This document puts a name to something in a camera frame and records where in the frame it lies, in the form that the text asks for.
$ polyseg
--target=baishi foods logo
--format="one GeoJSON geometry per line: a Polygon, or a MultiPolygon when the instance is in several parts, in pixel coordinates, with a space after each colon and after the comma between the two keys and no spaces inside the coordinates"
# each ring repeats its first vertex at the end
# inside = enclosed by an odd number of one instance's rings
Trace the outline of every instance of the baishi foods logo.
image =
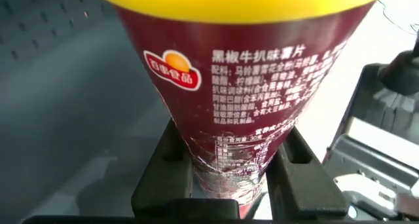
{"type": "Polygon", "coordinates": [[[144,50],[147,65],[161,79],[173,83],[184,90],[198,90],[201,85],[199,70],[191,66],[188,58],[175,50],[167,50],[160,57],[144,50]]]}

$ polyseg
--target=black plastic holder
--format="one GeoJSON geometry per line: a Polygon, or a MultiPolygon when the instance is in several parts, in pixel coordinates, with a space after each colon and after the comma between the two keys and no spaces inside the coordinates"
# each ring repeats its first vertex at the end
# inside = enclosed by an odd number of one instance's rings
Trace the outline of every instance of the black plastic holder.
{"type": "Polygon", "coordinates": [[[169,122],[132,196],[136,218],[37,216],[31,223],[333,223],[349,222],[348,203],[297,129],[266,171],[272,221],[240,219],[235,200],[191,198],[192,162],[169,122]]]}

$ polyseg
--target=yellow lid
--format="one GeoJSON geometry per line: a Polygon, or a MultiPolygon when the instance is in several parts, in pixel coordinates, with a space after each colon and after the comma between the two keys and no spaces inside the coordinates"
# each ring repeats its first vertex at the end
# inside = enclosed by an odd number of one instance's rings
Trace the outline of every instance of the yellow lid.
{"type": "Polygon", "coordinates": [[[374,0],[108,0],[160,18],[220,24],[256,24],[311,18],[374,0]]]}

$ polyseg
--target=gray surface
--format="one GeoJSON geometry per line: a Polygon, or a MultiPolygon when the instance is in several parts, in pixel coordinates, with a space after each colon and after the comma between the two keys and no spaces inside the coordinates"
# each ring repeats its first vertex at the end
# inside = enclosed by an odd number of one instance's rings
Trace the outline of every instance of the gray surface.
{"type": "Polygon", "coordinates": [[[66,0],[65,15],[62,0],[7,1],[14,12],[0,7],[0,223],[132,215],[130,195],[169,115],[120,22],[100,0],[66,0]]]}

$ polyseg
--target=metal machine part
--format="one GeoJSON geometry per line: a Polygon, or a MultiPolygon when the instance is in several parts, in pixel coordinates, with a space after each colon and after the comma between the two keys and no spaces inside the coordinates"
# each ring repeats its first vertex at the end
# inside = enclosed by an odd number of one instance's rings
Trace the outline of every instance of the metal machine part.
{"type": "Polygon", "coordinates": [[[418,101],[415,50],[364,67],[335,142],[323,161],[356,208],[383,219],[417,219],[418,101]]]}

